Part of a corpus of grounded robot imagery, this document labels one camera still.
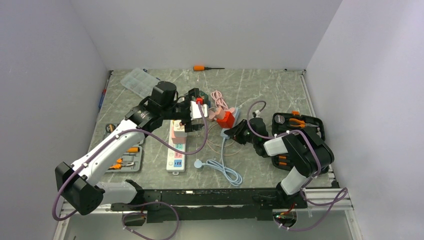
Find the red cube socket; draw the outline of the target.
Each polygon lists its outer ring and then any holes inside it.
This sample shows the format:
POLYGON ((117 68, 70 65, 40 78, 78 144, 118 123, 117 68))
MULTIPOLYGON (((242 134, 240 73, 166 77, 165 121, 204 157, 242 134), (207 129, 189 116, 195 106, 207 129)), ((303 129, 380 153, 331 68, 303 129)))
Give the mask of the red cube socket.
POLYGON ((216 122, 218 123, 218 125, 221 128, 226 128, 227 126, 231 126, 232 123, 230 123, 230 118, 232 118, 232 113, 231 112, 227 112, 225 117, 223 119, 217 119, 216 122))

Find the white power strip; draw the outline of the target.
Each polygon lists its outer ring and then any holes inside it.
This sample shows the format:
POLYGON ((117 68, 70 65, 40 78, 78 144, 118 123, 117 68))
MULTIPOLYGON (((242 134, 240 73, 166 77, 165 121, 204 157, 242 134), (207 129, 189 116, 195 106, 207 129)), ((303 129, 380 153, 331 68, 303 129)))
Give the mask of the white power strip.
MULTIPOLYGON (((168 144, 172 146, 173 148, 179 150, 180 152, 186 151, 186 143, 185 144, 173 144, 171 140, 171 134, 173 129, 173 121, 170 121, 169 124, 169 136, 168 136, 168 144)), ((167 160, 166 160, 166 170, 173 174, 178 175, 179 173, 182 173, 185 171, 185 163, 186 163, 186 156, 184 154, 181 154, 175 150, 168 149, 167 150, 167 160)))

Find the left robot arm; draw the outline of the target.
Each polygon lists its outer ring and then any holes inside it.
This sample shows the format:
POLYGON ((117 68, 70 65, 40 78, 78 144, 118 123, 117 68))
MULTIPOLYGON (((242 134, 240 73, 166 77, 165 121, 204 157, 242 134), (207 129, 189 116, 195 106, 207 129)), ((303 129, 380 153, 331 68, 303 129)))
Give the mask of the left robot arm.
POLYGON ((207 128, 207 104, 198 88, 180 96, 169 81, 159 81, 149 96, 130 109, 124 119, 101 143, 72 164, 61 162, 55 168, 58 196, 63 197, 74 213, 88 215, 104 204, 125 204, 131 210, 145 202, 145 191, 133 180, 101 182, 102 176, 136 143, 150 136, 169 149, 170 146, 153 134, 165 120, 180 120, 186 133, 207 128))

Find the green cube socket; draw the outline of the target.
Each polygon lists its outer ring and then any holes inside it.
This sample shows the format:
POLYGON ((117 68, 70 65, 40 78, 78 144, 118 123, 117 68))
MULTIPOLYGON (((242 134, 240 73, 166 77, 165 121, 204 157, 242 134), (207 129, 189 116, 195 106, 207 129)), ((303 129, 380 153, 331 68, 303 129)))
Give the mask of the green cube socket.
POLYGON ((184 95, 184 97, 190 101, 194 101, 195 103, 201 99, 202 104, 210 104, 209 96, 205 92, 198 89, 190 90, 184 95))

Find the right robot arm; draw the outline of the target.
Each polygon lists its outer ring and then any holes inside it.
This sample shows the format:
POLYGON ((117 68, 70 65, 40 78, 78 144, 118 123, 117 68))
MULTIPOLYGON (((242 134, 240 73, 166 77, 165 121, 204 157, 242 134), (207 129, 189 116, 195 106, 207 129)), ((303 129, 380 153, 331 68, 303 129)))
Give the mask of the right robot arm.
POLYGON ((277 184, 279 191, 275 194, 276 203, 282 208, 289 207, 295 195, 335 160, 333 151, 312 126, 271 136, 263 119, 253 117, 224 133, 239 144, 252 144, 257 155, 275 160, 276 166, 286 164, 289 173, 277 184))

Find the pink charger plug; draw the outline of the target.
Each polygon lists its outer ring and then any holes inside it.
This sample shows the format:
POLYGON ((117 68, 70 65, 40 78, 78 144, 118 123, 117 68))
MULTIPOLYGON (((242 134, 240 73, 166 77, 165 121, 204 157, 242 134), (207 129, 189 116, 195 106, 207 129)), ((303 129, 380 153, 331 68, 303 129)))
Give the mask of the pink charger plug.
POLYGON ((214 109, 209 109, 208 110, 208 119, 210 121, 216 121, 216 120, 222 120, 226 113, 230 113, 229 110, 225 110, 224 108, 218 107, 218 108, 214 108, 214 109))

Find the grey tool tray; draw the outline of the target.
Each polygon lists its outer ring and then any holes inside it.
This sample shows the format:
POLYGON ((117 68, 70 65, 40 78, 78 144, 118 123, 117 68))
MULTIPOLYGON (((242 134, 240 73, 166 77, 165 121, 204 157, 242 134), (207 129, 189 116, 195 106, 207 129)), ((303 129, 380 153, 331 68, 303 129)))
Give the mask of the grey tool tray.
POLYGON ((143 148, 142 143, 138 142, 130 147, 116 162, 107 170, 110 173, 133 173, 141 170, 143 148))

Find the pink cube socket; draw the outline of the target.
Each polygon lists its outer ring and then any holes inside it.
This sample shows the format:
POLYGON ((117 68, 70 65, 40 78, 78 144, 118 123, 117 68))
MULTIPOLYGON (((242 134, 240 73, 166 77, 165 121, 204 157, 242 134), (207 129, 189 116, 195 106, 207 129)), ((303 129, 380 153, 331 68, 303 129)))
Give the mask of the pink cube socket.
POLYGON ((173 144, 185 144, 187 141, 187 137, 175 137, 174 130, 171 131, 171 140, 173 144))

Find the light blue power strip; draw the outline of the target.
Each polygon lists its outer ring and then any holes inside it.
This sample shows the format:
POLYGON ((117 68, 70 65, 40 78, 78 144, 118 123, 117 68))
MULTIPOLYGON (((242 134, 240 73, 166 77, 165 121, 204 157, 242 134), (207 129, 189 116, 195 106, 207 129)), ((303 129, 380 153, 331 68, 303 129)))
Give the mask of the light blue power strip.
POLYGON ((230 137, 225 133, 225 131, 233 128, 236 125, 236 123, 238 121, 238 118, 240 116, 240 109, 238 107, 236 107, 235 110, 234 110, 234 112, 231 113, 231 115, 232 115, 232 117, 230 117, 230 120, 231 120, 230 123, 232 123, 232 125, 231 126, 228 125, 228 126, 226 126, 226 128, 222 128, 222 130, 220 132, 220 136, 223 137, 223 138, 225 138, 225 139, 227 139, 227 140, 230 137))

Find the white cube socket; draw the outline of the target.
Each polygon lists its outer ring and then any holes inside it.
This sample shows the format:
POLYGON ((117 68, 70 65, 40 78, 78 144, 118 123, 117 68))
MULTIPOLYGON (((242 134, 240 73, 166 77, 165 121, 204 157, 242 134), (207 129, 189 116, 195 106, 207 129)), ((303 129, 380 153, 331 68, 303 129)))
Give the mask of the white cube socket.
POLYGON ((185 126, 181 120, 173 121, 173 134, 176 138, 186 138, 188 133, 185 131, 185 126))

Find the clear plastic screw box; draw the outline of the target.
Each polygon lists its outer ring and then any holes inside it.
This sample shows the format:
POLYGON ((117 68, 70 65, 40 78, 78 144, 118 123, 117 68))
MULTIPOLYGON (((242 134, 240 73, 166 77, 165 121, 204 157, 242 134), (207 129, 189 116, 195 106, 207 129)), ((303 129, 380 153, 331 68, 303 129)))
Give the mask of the clear plastic screw box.
POLYGON ((126 74, 120 83, 142 99, 150 96, 159 79, 148 74, 146 69, 135 68, 126 74))

